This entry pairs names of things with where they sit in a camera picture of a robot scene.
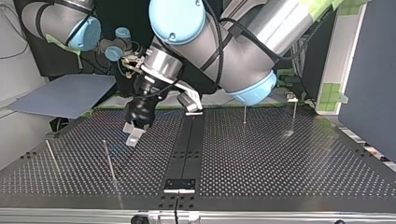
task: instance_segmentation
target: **metal bracket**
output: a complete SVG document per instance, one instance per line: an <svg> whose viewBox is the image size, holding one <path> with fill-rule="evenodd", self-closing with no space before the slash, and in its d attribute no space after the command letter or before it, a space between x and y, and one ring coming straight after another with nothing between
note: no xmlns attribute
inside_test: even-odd
<svg viewBox="0 0 396 224"><path fill-rule="evenodd" d="M343 93L340 92L340 99L339 102L341 104L347 104L347 102L349 101L349 98L347 96L345 96Z"/></svg>
<svg viewBox="0 0 396 224"><path fill-rule="evenodd" d="M168 179L166 180L164 193L192 194L195 193L194 179Z"/></svg>

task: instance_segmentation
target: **yellow label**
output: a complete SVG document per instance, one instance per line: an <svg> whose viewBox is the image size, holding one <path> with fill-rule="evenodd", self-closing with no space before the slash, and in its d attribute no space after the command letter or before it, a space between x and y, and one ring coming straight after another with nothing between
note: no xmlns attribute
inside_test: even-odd
<svg viewBox="0 0 396 224"><path fill-rule="evenodd" d="M49 42L50 44L52 44L52 43L56 44L61 49L67 50L67 51L72 52L72 53L75 53L77 55L77 58L78 58L78 67L79 67L79 69L82 69L81 59L79 58L79 55L81 54L81 50L72 49L72 48L69 48L69 47L65 46L63 43L61 43L61 41L57 40L52 35L46 35L46 39L47 39L47 42Z"/></svg>
<svg viewBox="0 0 396 224"><path fill-rule="evenodd" d="M343 0L300 0L300 4L308 7L314 21L316 21L329 6L339 6Z"/></svg>

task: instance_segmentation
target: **screw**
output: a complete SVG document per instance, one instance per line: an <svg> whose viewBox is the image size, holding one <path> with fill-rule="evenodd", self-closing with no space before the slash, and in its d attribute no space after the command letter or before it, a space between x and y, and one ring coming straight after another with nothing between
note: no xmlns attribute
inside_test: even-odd
<svg viewBox="0 0 396 224"><path fill-rule="evenodd" d="M174 40L175 38L176 38L175 33L171 33L171 34L169 35L169 39Z"/></svg>

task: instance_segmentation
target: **cable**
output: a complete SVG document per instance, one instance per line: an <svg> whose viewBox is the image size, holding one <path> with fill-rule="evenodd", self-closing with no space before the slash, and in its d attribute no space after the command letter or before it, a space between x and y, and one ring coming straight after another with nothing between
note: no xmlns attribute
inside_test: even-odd
<svg viewBox="0 0 396 224"><path fill-rule="evenodd" d="M108 67L102 66L102 65L99 63L99 61L98 61L98 55L96 54L96 52L94 53L94 55L95 55L95 61L96 61L96 63L97 63L101 68L108 69Z"/></svg>
<svg viewBox="0 0 396 224"><path fill-rule="evenodd" d="M338 220L336 222L334 222L334 224L346 224L344 220Z"/></svg>
<svg viewBox="0 0 396 224"><path fill-rule="evenodd" d="M255 36L253 33L249 31L249 29L241 24L239 21L233 20L231 18L222 18L219 20L219 22L223 21L229 21L233 24L235 24L239 29L242 30L242 35L245 36L247 39L252 41L254 44L256 44L262 51L264 51L275 63L277 63L278 60L282 61L290 61L296 57L298 57L301 52L308 46L309 41L314 37L315 33L318 31L318 29L321 27L323 22L325 22L329 16L332 14L332 12L326 13L325 16L320 20L319 24L317 27L315 27L314 31L311 33L311 35L305 40L305 42L301 45L301 47L295 52L294 54L290 55L289 57L282 57L280 55L277 55L275 52L273 52L271 49L269 49L266 45L264 45L257 36Z"/></svg>
<svg viewBox="0 0 396 224"><path fill-rule="evenodd" d="M218 70L218 76L216 77L215 85L214 85L214 90L213 92L216 92L218 90L218 86L221 80L222 76L222 71L224 67L224 45L222 42L222 34L221 34L221 29L220 29L220 23L217 20L217 16L213 8L209 5L207 0L203 0L204 5L206 7L206 10L209 12L209 14L213 17L213 21L215 23L216 27L216 32L218 33L218 41L219 41L219 70Z"/></svg>
<svg viewBox="0 0 396 224"><path fill-rule="evenodd" d="M79 30L85 24L85 22L87 22L87 20L90 18L90 16L93 15L93 12L96 10L96 6L97 6L96 1L94 1L93 8L92 8L91 12L89 14L87 14L87 16L84 18L84 20L79 23L78 27L67 38L66 43L65 43L66 46L69 46L69 42L73 39L73 37L75 37L75 35L79 32Z"/></svg>
<svg viewBox="0 0 396 224"><path fill-rule="evenodd" d="M144 96L134 96L134 99L147 99L147 98L157 97L161 95L161 93L171 90L180 81L180 77L181 74L183 74L183 72L184 72L184 65L180 68L180 71L178 71L177 79L173 83L169 84L167 87L163 88L162 90L156 91L152 94L144 95Z"/></svg>
<svg viewBox="0 0 396 224"><path fill-rule="evenodd" d="M80 58L87 64L89 64L92 68L93 68L93 73L95 72L95 70L98 70L99 72L105 74L106 72L103 71L102 69L98 68L97 66L95 66L95 64L93 64L93 62L91 62L90 60L80 56Z"/></svg>
<svg viewBox="0 0 396 224"><path fill-rule="evenodd" d="M6 56L6 57L1 57L0 60L18 57L18 56L22 55L24 52L26 52L26 50L28 49L28 47L29 47L29 44L26 43L25 48L23 49L23 51L21 51L21 52L19 52L19 53L16 53L16 54L14 54L14 55L9 55L9 56Z"/></svg>
<svg viewBox="0 0 396 224"><path fill-rule="evenodd" d="M10 10L10 11L14 14L15 18L16 18L17 20L19 19L19 16L18 16L18 14L17 14L17 11L15 11L15 9L14 9L13 7L7 5L6 3L3 3L3 2L0 2L0 7L8 8L8 10ZM21 29L20 31L18 31L17 27L15 27L14 24L12 23L12 21L8 18L6 12L4 12L3 10L0 10L0 11L1 11L1 12L3 13L3 15L6 17L6 20L7 20L8 23L12 26L12 28L15 30L15 32L16 32L24 41L26 41L26 37L24 36L22 29Z"/></svg>
<svg viewBox="0 0 396 224"><path fill-rule="evenodd" d="M134 71L131 75L125 74L125 73L122 71L121 67L120 67L120 60L117 61L117 65L119 66L119 71L120 71L120 73L121 73L123 76L125 76L125 77L127 77L127 76L133 76L133 75L136 73L136 71Z"/></svg>
<svg viewBox="0 0 396 224"><path fill-rule="evenodd" d="M134 50L134 45L131 46L131 50L133 52L138 52L140 50L141 46L140 46L139 43L137 43L136 41L131 41L131 44L136 44L137 45L137 50Z"/></svg>
<svg viewBox="0 0 396 224"><path fill-rule="evenodd" d="M19 19L18 14L14 10L14 8L12 8L11 6L9 6L9 5L7 5L6 3L3 3L3 2L0 2L0 6L8 8L10 11L12 11L12 13L15 15L15 17L17 19ZM21 32L18 31L18 29L14 26L14 24L11 22L11 20L8 18L8 16L6 15L6 13L3 10L0 10L0 11L6 17L6 20L12 26L12 28L15 30L15 32L18 34L18 36L20 36L26 42L26 45L25 45L24 49L21 52L13 54L13 55L5 56L5 57L0 57L0 60L5 60L5 59L18 57L18 56L22 55L24 52L26 52L26 50L29 48L29 44L27 43L26 38L23 36L23 32L22 31Z"/></svg>

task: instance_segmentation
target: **black panel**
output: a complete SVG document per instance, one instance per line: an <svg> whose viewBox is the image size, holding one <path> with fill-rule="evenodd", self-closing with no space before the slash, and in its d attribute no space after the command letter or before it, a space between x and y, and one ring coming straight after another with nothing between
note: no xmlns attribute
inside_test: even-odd
<svg viewBox="0 0 396 224"><path fill-rule="evenodd" d="M364 141L396 161L396 1L367 4L340 121Z"/></svg>
<svg viewBox="0 0 396 224"><path fill-rule="evenodd" d="M309 96L316 99L318 97L320 82L327 61L332 29L335 21L334 12L323 22L317 33L311 39L305 55L305 65L303 71L303 83Z"/></svg>

